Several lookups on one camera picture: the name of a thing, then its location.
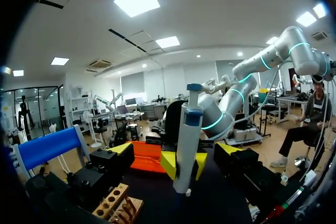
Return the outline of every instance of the white sneaker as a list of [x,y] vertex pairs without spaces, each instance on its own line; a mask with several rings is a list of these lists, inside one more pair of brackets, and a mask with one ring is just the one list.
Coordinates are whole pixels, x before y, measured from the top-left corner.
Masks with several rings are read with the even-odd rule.
[[287,166],[287,158],[286,157],[282,157],[277,161],[273,161],[271,162],[271,167],[283,167],[286,168]]

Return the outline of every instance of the ceiling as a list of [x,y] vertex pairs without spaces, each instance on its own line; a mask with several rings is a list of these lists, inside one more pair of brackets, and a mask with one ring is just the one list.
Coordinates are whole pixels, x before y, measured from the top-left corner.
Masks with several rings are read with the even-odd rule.
[[[84,71],[97,59],[113,62],[104,77],[115,77],[165,67],[174,63],[249,58],[279,36],[315,0],[158,0],[160,8],[133,18],[114,0],[48,0],[63,9],[35,4],[12,46],[7,66],[25,71],[24,77],[7,76],[7,82],[55,80],[68,71]],[[304,28],[309,36],[326,30],[320,19]],[[113,29],[136,44],[177,36],[180,45],[155,50],[149,42],[142,52],[109,32]],[[69,58],[65,66],[51,66],[53,57]]]

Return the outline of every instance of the black table surface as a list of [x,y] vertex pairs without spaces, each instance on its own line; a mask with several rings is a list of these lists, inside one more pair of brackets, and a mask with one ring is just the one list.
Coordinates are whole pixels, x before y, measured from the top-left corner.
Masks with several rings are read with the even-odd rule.
[[131,169],[122,183],[128,195],[144,205],[135,224],[140,223],[252,223],[242,191],[228,182],[216,166],[214,149],[198,181],[190,185],[191,196],[180,197],[167,174]]

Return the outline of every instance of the robotic arm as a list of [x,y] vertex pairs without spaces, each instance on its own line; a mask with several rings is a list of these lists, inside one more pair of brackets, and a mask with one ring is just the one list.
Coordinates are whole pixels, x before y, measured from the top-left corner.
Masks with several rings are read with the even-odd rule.
[[116,102],[120,97],[122,97],[122,93],[119,93],[119,94],[118,94],[118,95],[117,95],[111,102],[109,102],[108,100],[106,100],[106,99],[104,99],[104,98],[102,98],[102,97],[100,97],[100,96],[98,96],[98,95],[95,95],[95,96],[93,97],[93,102],[92,102],[92,104],[93,104],[93,109],[94,109],[94,110],[97,110],[97,108],[98,108],[97,101],[100,101],[101,103],[105,104],[106,108],[107,108],[109,111],[113,112],[113,111],[114,111],[114,108],[112,108],[112,104],[115,104],[115,102]]
[[199,97],[198,104],[203,107],[202,130],[207,137],[219,140],[234,124],[232,118],[257,85],[252,73],[274,68],[287,58],[299,75],[317,74],[331,81],[335,74],[334,62],[329,56],[311,49],[300,28],[288,27],[274,44],[233,68],[238,83],[228,90],[218,106],[208,94]]
[[207,82],[202,84],[202,91],[207,94],[216,93],[219,90],[224,90],[225,88],[232,87],[234,83],[231,81],[228,75],[222,76],[222,81],[220,83],[216,83],[215,79],[210,79]]
[[310,84],[310,88],[312,89],[313,86],[313,81],[312,80],[307,80],[304,76],[302,76],[302,78],[298,78],[296,74],[293,75],[293,78],[292,78],[293,81],[296,82],[295,84],[295,88],[297,90],[301,90],[301,84]]

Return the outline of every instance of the orange tray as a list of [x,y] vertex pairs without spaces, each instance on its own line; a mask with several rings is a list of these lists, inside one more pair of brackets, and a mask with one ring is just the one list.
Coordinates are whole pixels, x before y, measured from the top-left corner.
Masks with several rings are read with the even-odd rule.
[[165,170],[160,165],[161,146],[139,141],[132,141],[132,143],[134,146],[135,160],[131,168],[165,173]]

